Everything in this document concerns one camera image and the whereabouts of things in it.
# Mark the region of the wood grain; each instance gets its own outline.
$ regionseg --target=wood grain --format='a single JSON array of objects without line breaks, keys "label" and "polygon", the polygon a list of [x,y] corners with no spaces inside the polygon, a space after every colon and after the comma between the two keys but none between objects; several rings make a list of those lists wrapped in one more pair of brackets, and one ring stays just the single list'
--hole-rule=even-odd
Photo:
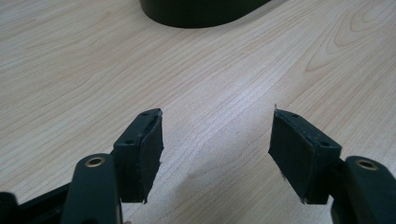
[{"label": "wood grain", "polygon": [[274,0],[198,30],[137,0],[0,3],[0,190],[20,203],[160,107],[163,164],[125,221],[331,223],[267,154],[274,104],[396,174],[396,2]]}]

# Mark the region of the wooden table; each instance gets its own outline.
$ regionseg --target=wooden table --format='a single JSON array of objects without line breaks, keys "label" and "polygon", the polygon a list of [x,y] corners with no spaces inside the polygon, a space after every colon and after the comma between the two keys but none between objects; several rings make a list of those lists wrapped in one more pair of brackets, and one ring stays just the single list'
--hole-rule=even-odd
[{"label": "wooden table", "polygon": [[274,105],[396,174],[396,2],[274,0],[218,27],[137,0],[0,4],[0,190],[23,203],[163,110],[165,150],[132,223],[332,223],[267,153]]}]

